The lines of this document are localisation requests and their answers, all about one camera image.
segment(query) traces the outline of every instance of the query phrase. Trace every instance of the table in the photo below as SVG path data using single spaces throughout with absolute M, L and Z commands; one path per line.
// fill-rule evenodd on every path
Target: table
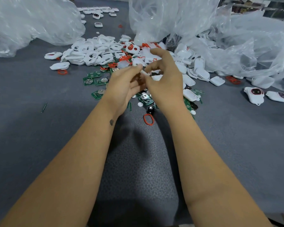
M 116 39 L 134 37 L 128 3 L 75 3 L 120 10 L 115 18 L 105 14 L 99 20 L 103 28 L 97 29 L 86 15 L 83 37 L 98 36 L 97 31 Z M 0 58 L 0 219 L 98 103 L 91 93 L 101 86 L 84 87 L 82 80 L 96 68 L 71 65 L 69 74 L 60 76 L 43 58 L 68 48 L 36 39 L 15 57 Z M 195 116 L 205 136 L 263 211 L 284 212 L 284 103 L 267 98 L 259 107 L 249 103 L 242 91 L 249 83 L 216 87 L 196 82 L 206 93 Z M 158 110 L 155 124 L 147 126 L 146 109 L 137 106 L 138 99 L 131 101 L 132 112 L 126 110 L 116 122 L 90 223 L 190 223 L 167 120 Z

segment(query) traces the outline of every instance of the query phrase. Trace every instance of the forearm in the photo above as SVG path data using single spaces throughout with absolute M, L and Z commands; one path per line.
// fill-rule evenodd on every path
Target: forearm
M 271 226 L 184 104 L 167 114 L 186 204 L 197 227 Z
M 115 113 L 101 100 L 0 226 L 85 226 L 116 120 Z

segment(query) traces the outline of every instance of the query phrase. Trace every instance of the left hand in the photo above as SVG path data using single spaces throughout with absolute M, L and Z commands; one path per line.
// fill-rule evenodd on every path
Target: left hand
M 145 82 L 140 79 L 142 68 L 142 65 L 131 66 L 114 71 L 111 75 L 101 101 L 106 101 L 117 117 L 124 113 L 129 100 L 146 88 Z

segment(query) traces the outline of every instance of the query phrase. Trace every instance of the left arm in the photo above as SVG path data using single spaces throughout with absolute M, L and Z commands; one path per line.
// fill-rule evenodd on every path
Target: left arm
M 115 122 L 145 88 L 141 66 L 117 70 L 86 121 L 14 204 L 0 227 L 85 227 L 93 209 Z

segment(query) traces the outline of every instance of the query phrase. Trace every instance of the human arm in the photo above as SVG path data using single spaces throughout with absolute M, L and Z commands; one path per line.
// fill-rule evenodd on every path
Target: human arm
M 85 227 L 98 193 L 115 122 L 145 88 L 141 66 L 115 71 L 76 134 L 27 188 L 0 227 Z
M 162 60 L 151 63 L 145 71 L 161 69 L 164 75 L 160 81 L 149 76 L 143 78 L 170 125 L 182 190 L 195 226 L 271 226 L 187 110 L 182 74 L 173 58 L 162 49 L 151 52 Z

